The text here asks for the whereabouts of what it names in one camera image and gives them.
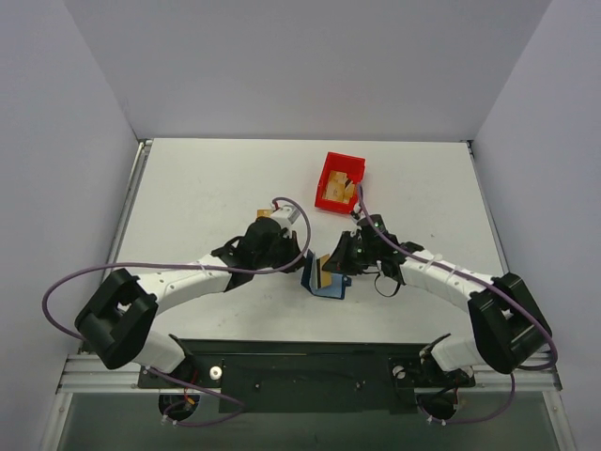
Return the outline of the blue leather card holder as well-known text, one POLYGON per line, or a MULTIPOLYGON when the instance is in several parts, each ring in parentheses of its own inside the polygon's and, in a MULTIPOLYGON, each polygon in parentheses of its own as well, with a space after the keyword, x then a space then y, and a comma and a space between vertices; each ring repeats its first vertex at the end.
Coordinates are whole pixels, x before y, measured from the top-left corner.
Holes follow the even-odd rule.
POLYGON ((325 263, 329 258, 329 255, 317 257, 315 253, 308 250, 300 284, 312 296, 344 300, 347 289, 352 285, 352 279, 343 274, 327 272, 325 263))

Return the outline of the gold card magnetic stripe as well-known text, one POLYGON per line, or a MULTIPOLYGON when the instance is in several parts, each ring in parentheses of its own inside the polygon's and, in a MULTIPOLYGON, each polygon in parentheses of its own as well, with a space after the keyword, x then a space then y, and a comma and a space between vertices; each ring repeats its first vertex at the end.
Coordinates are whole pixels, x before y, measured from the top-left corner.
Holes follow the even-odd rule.
POLYGON ((330 259, 330 255, 326 254, 322 257, 316 257, 312 268, 312 287, 315 290, 328 288, 331 285, 331 273, 324 269, 325 264, 330 259))

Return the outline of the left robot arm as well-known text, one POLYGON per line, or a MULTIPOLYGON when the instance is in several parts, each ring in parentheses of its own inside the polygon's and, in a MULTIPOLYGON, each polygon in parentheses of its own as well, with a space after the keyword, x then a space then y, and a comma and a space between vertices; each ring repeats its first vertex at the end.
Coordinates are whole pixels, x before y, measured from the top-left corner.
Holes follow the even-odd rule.
POLYGON ((141 275, 126 269, 112 272, 74 325, 107 368, 149 366, 180 387, 191 380, 193 363, 175 337, 151 330, 158 315, 202 296, 239 288, 251 282, 256 271, 295 272, 303 265, 292 222, 259 217, 244 235, 183 269, 141 275))

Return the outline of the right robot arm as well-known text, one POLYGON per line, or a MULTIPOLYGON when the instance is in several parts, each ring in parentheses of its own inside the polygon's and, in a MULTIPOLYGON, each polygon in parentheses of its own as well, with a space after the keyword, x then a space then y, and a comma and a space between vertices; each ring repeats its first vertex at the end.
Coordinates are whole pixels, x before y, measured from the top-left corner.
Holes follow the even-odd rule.
POLYGON ((488 365, 501 374, 523 369, 552 337, 520 276, 465 270, 418 243, 399 241, 378 214, 362 218, 355 230, 342 233, 324 269, 347 276, 375 269, 399 287, 422 289, 468 315, 469 335, 446 333, 422 349, 419 370, 431 384, 475 365, 488 365))

